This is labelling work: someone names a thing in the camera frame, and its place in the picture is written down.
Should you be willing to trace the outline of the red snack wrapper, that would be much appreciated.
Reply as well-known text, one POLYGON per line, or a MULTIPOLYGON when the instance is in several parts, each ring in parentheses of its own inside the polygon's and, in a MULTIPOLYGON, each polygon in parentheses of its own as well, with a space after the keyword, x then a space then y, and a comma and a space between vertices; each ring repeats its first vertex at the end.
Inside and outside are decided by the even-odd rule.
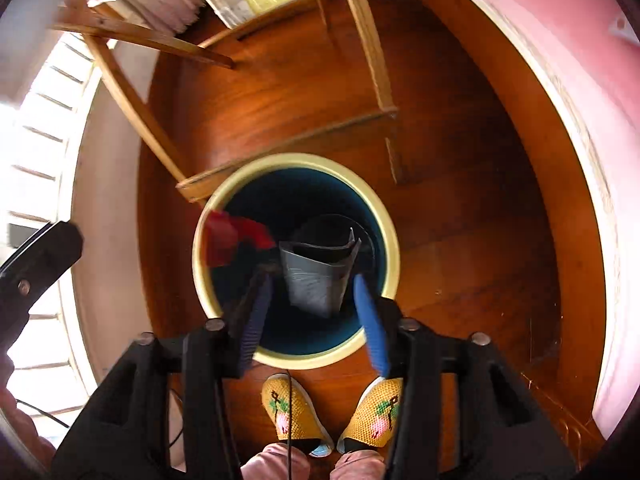
POLYGON ((203 255, 211 268, 228 266, 239 247, 249 244, 258 252, 272 249, 276 242, 261 223, 243 217, 230 216, 225 211, 209 211, 203 229, 203 255))

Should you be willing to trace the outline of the pink bed sheet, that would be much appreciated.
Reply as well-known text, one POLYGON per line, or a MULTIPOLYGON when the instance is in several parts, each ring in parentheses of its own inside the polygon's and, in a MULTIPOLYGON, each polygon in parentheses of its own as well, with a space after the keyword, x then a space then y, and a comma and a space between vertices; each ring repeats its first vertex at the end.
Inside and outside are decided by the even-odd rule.
POLYGON ((616 0, 471 0, 547 91, 573 143, 598 224, 605 341, 592 416, 605 437, 639 388, 639 47, 616 0))

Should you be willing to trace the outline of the yellow slipper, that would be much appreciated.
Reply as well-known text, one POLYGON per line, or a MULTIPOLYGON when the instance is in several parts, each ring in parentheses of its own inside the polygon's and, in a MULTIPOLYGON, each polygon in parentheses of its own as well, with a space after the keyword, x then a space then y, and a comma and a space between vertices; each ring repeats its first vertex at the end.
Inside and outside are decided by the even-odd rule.
POLYGON ((315 458, 332 454, 333 440, 320 422, 310 395, 295 378, 273 374, 262 384, 260 395, 278 441, 302 442, 304 453, 315 458))
POLYGON ((337 452, 348 453, 354 442, 374 450, 384 448, 398 425, 401 397, 401 378, 378 377, 371 382, 337 441, 337 452))

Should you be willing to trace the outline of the dark green carton box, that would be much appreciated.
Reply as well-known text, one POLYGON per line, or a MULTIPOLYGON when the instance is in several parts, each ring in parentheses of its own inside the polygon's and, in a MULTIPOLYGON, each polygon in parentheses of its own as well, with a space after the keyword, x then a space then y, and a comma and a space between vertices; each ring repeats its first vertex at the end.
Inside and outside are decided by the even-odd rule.
POLYGON ((341 245, 279 244, 288 300, 308 314, 330 318, 341 310, 361 246, 353 229, 341 245))

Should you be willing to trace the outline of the round trash bin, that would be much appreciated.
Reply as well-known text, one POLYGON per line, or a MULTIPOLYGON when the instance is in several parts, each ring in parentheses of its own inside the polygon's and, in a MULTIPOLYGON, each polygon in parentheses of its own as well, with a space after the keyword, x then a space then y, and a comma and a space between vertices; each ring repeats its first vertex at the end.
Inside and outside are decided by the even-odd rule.
POLYGON ((378 194, 318 155, 270 155, 235 171, 210 196, 193 240, 198 299, 227 324, 239 370, 313 370, 356 353, 366 343, 359 289, 392 298, 399 269, 378 194))

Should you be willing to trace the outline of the left yellow slipper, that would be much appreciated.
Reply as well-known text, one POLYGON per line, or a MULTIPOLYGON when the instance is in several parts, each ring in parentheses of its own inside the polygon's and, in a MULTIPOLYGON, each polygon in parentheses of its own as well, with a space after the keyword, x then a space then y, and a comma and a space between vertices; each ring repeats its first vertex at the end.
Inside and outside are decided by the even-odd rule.
POLYGON ((295 378, 273 374, 262 384, 260 395, 278 441, 302 442, 304 453, 315 458, 332 454, 333 440, 320 422, 310 395, 295 378))

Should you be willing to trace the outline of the right yellow slipper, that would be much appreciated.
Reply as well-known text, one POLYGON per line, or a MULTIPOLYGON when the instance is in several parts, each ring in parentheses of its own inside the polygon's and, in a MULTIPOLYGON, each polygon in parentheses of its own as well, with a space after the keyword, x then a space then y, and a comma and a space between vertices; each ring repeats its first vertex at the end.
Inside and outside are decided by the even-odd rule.
POLYGON ((398 425, 401 397, 401 378, 378 377, 371 382, 337 441, 337 452, 348 453, 354 442, 374 450, 384 448, 398 425))

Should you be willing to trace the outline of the window metal grille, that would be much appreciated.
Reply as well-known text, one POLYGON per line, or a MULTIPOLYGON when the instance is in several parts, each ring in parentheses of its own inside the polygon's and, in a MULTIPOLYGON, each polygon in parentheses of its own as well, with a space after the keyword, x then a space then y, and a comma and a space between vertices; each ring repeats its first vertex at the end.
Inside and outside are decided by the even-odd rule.
MULTIPOLYGON (((46 223, 70 220, 88 109, 100 73, 85 41, 64 32, 23 103, 1 109, 1 257, 46 223)), ((34 304, 10 348, 9 389, 38 434, 59 445, 96 388, 82 339, 72 276, 34 304)))

